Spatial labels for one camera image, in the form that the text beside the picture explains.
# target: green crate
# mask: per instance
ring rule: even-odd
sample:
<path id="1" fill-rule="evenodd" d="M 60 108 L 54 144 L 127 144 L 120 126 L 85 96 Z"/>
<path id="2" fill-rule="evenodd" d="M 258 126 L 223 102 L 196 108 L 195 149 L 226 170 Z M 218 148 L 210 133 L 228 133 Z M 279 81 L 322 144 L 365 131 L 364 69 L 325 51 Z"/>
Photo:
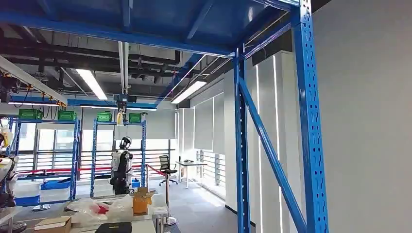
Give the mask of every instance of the green crate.
<path id="1" fill-rule="evenodd" d="M 97 121 L 112 121 L 112 112 L 105 111 L 105 112 L 98 112 L 97 113 Z"/>
<path id="2" fill-rule="evenodd" d="M 141 114 L 140 113 L 129 113 L 129 122 L 130 123 L 141 123 Z"/>
<path id="3" fill-rule="evenodd" d="M 58 120 L 75 120 L 77 114 L 74 111 L 58 111 L 57 112 L 57 119 Z"/>
<path id="4" fill-rule="evenodd" d="M 24 109 L 18 110 L 18 118 L 20 119 L 42 119 L 43 112 L 38 109 Z"/>

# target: ceiling light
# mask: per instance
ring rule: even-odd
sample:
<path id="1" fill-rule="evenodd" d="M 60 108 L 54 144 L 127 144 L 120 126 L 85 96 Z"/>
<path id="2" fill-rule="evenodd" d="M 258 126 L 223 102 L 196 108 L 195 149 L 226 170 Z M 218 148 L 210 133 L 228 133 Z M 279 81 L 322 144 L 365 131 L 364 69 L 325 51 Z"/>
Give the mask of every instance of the ceiling light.
<path id="1" fill-rule="evenodd" d="M 105 109 L 117 109 L 117 107 L 111 106 L 96 106 L 96 105 L 80 105 L 82 108 L 105 108 Z M 127 110 L 138 110 L 138 111 L 156 111 L 155 108 L 127 108 Z"/>
<path id="2" fill-rule="evenodd" d="M 55 103 L 23 103 L 23 102 L 9 102 L 9 104 L 20 104 L 20 105 L 36 105 L 36 106 L 58 106 Z"/>
<path id="3" fill-rule="evenodd" d="M 97 83 L 96 79 L 94 78 L 93 74 L 90 70 L 87 69 L 76 69 L 77 73 L 82 77 L 82 79 L 86 82 L 86 84 L 90 87 L 90 89 L 94 92 L 94 94 L 100 100 L 106 100 L 107 97 L 104 94 L 103 90 L 100 88 L 99 84 Z"/>
<path id="4" fill-rule="evenodd" d="M 172 100 L 173 104 L 178 104 L 188 96 L 193 94 L 195 91 L 199 90 L 202 86 L 206 85 L 206 82 L 203 81 L 196 81 L 193 85 L 191 85 L 188 89 L 186 89 L 183 93 L 178 95 L 174 100 Z"/>

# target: blue storage box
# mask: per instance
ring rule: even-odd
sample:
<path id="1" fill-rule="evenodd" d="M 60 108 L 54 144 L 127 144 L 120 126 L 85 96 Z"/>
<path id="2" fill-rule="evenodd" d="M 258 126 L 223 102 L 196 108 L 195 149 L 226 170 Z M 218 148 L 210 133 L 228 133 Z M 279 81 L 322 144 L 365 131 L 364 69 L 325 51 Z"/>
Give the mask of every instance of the blue storage box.
<path id="1" fill-rule="evenodd" d="M 31 205 L 40 203 L 40 195 L 34 197 L 14 198 L 16 205 Z"/>
<path id="2" fill-rule="evenodd" d="M 140 180 L 134 179 L 132 180 L 132 188 L 139 188 L 140 187 Z"/>
<path id="3" fill-rule="evenodd" d="M 70 181 L 59 183 L 59 181 L 46 181 L 42 183 L 41 190 L 62 189 L 70 187 Z"/>

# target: desk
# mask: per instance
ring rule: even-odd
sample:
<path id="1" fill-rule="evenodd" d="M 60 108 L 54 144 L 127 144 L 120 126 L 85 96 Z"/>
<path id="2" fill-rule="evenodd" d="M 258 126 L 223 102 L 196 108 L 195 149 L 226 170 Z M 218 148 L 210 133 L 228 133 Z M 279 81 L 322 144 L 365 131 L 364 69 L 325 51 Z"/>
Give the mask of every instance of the desk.
<path id="1" fill-rule="evenodd" d="M 199 161 L 194 161 L 194 162 L 183 162 L 183 161 L 180 161 L 180 162 L 176 162 L 177 164 L 179 164 L 179 182 L 181 183 L 182 181 L 181 181 L 181 179 L 182 179 L 182 177 L 180 177 L 180 169 L 181 169 L 181 166 L 183 166 L 184 168 L 186 168 L 186 188 L 189 188 L 189 169 L 188 169 L 188 167 L 189 166 L 199 166 L 200 167 L 200 178 L 202 178 L 203 177 L 203 165 L 207 165 L 206 163 L 202 163 L 202 162 L 199 162 Z"/>

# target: black chair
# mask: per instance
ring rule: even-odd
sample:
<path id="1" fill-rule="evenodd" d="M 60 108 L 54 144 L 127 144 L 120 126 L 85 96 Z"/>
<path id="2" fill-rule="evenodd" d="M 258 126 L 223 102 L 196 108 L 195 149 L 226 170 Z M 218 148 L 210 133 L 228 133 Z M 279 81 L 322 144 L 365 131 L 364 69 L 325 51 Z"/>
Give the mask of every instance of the black chair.
<path id="1" fill-rule="evenodd" d="M 174 165 L 173 169 L 170 169 L 170 159 L 167 155 L 161 155 L 159 159 L 160 159 L 160 171 L 161 172 L 166 173 L 168 176 L 177 172 L 177 170 L 174 170 L 176 168 L 176 164 Z M 177 181 L 174 181 L 172 179 L 169 179 L 169 181 L 177 184 Z M 166 179 L 160 182 L 159 186 L 161 186 L 162 183 L 164 182 L 166 182 Z"/>

